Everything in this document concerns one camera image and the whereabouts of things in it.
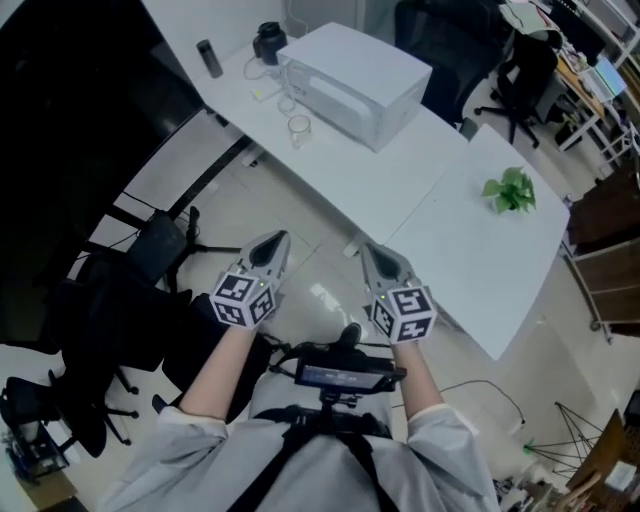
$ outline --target small bottle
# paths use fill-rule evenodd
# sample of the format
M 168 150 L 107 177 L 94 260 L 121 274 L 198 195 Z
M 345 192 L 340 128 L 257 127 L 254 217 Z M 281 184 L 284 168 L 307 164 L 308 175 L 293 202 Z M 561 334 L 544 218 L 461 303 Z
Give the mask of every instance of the small bottle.
M 220 78 L 222 76 L 222 66 L 220 66 L 218 57 L 216 57 L 213 48 L 211 48 L 209 40 L 203 39 L 196 45 L 196 48 L 200 52 L 200 56 L 204 61 L 204 65 L 209 70 L 211 78 Z

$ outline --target sleeve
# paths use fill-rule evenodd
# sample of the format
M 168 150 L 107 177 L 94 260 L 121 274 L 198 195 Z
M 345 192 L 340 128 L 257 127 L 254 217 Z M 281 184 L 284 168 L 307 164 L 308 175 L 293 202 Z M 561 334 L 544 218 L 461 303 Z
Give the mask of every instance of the sleeve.
M 441 404 L 415 414 L 407 444 L 429 470 L 447 511 L 500 510 L 480 447 L 451 407 Z
M 134 456 L 122 478 L 102 498 L 98 510 L 126 510 L 174 485 L 227 438 L 224 422 L 165 407 L 155 432 Z

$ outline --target black strap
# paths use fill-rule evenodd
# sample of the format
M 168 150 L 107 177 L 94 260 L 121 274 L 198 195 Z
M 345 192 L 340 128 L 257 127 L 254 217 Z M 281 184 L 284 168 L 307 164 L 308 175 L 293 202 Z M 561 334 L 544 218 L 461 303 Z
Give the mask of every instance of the black strap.
M 304 424 L 297 423 L 300 416 L 295 415 L 294 409 L 287 408 L 265 411 L 259 416 L 263 419 L 271 419 L 269 416 L 273 416 L 274 414 L 278 416 L 281 421 L 286 417 L 284 421 L 292 423 L 291 428 L 282 436 L 284 438 L 282 449 L 271 462 L 267 464 L 251 485 L 247 487 L 236 502 L 231 505 L 228 512 L 253 512 L 257 510 L 288 460 L 318 434 L 319 419 L 316 417 L 306 421 Z M 336 432 L 333 435 L 349 448 L 349 451 L 371 478 L 381 512 L 398 512 L 398 508 L 380 485 L 373 457 L 371 457 L 373 449 L 366 438 L 359 433 Z
M 282 449 L 276 454 L 267 467 L 251 483 L 242 495 L 231 505 L 228 512 L 252 512 L 260 506 L 260 503 L 273 486 L 282 468 L 287 461 L 307 444 L 316 431 L 308 426 L 292 425 L 283 435 Z
M 349 451 L 367 472 L 369 478 L 371 478 L 376 490 L 376 495 L 378 496 L 381 512 L 398 512 L 398 507 L 396 507 L 393 500 L 380 485 L 378 472 L 376 471 L 373 457 L 371 457 L 373 448 L 371 448 L 369 441 L 360 434 L 336 434 L 336 437 L 349 448 Z

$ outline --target black thermos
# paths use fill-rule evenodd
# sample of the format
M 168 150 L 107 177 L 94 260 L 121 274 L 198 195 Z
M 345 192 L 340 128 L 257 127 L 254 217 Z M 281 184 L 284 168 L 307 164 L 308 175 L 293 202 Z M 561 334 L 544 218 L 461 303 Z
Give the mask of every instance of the black thermos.
M 204 61 L 204 65 L 207 66 L 211 78 L 220 78 L 222 76 L 222 66 L 220 66 L 218 57 L 216 57 L 216 54 L 213 52 L 209 40 L 203 39 L 196 45 L 196 48 L 200 52 L 200 56 Z
M 276 52 L 287 46 L 287 35 L 277 21 L 267 21 L 258 28 L 258 35 L 253 40 L 253 51 L 267 66 L 278 64 Z

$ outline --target display screen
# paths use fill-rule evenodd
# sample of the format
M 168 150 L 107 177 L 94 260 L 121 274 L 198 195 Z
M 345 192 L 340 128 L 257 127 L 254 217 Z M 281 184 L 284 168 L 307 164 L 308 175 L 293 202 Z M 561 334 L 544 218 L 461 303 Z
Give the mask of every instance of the display screen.
M 317 386 L 373 389 L 380 382 L 380 379 L 382 377 L 375 373 L 334 370 L 318 366 L 305 366 L 302 370 L 302 380 Z

